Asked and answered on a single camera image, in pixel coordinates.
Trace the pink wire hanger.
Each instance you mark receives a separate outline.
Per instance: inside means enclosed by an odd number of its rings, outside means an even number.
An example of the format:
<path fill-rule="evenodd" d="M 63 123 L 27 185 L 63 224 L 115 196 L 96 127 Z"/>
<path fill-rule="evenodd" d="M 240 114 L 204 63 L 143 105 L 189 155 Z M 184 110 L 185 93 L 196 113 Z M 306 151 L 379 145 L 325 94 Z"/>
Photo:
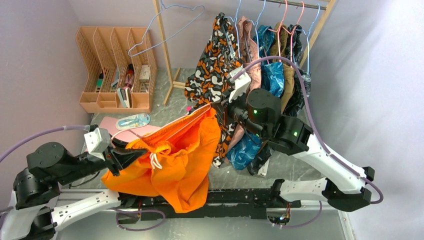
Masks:
<path fill-rule="evenodd" d="M 183 128 L 185 128 L 185 127 L 189 126 L 191 123 L 193 123 L 193 122 L 197 121 L 199 118 L 201 118 L 203 115 L 205 115 L 205 113 L 208 113 L 208 111 L 209 111 L 211 108 L 212 108 L 212 104 L 211 104 L 211 103 L 208 103 L 208 104 L 206 104 L 206 105 L 203 105 L 202 107 L 200 107 L 200 108 L 196 109 L 193 113 L 191 113 L 191 114 L 189 114 L 189 115 L 182 116 L 182 117 L 180 117 L 180 118 L 178 118 L 178 119 L 176 119 L 176 120 L 174 120 L 174 121 L 172 121 L 172 122 L 170 122 L 170 123 L 167 123 L 165 126 L 163 126 L 163 127 L 159 128 L 159 129 L 157 129 L 157 130 L 155 130 L 155 131 L 153 131 L 153 132 L 150 132 L 150 133 L 148 133 L 148 134 L 145 134 L 145 135 L 139 135 L 139 134 L 136 134 L 136 133 L 134 133 L 132 130 L 131 130 L 131 131 L 130 131 L 130 130 L 122 130 L 122 131 L 119 131 L 119 132 L 115 133 L 115 134 L 111 137 L 111 139 L 112 139 L 112 140 L 114 140 L 114 139 L 116 139 L 116 137 L 117 137 L 118 135 L 120 135 L 121 133 L 125 133 L 125 132 L 131 132 L 131 133 L 132 133 L 133 135 L 135 135 L 138 139 L 144 139 L 144 138 L 147 138 L 147 137 L 149 137 L 149 136 L 152 136 L 152 135 L 158 134 L 159 132 L 164 131 L 164 130 L 167 130 L 167 129 L 169 129 L 169 128 L 175 129 L 175 130 L 172 132 L 172 134 L 170 134 L 170 135 L 166 138 L 166 139 L 169 139 L 169 138 L 173 137 L 173 136 L 174 136 L 174 135 L 175 135 L 178 131 L 180 131 L 180 130 L 182 130 Z"/>

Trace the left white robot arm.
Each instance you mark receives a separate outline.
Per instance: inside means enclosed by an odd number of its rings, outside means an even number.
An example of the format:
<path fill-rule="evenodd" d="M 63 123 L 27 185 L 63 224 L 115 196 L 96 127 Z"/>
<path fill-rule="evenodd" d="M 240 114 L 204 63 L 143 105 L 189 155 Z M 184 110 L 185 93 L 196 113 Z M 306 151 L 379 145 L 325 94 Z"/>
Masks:
<path fill-rule="evenodd" d="M 60 131 L 83 130 L 87 151 L 77 156 L 58 142 L 41 145 L 27 156 L 27 167 L 13 182 L 9 206 L 0 212 L 3 240 L 50 240 L 67 226 L 96 213 L 134 207 L 139 194 L 125 188 L 120 193 L 105 190 L 60 207 L 48 207 L 61 194 L 61 186 L 108 169 L 114 176 L 146 153 L 145 149 L 124 149 L 119 141 L 97 125 L 67 125 Z"/>

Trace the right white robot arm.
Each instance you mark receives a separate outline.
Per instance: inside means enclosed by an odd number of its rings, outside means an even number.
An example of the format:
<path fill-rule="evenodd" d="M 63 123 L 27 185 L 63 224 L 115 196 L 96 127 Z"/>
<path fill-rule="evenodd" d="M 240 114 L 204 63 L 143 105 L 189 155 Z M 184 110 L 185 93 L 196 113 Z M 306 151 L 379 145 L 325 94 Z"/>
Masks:
<path fill-rule="evenodd" d="M 257 88 L 231 99 L 228 91 L 212 103 L 219 120 L 237 123 L 275 151 L 293 156 L 324 175 L 318 180 L 277 179 L 271 187 L 270 202 L 275 207 L 295 201 L 322 201 L 331 207 L 353 212 L 372 203 L 366 188 L 375 176 L 371 167 L 358 167 L 320 143 L 318 133 L 304 121 L 281 114 L 280 99 Z"/>

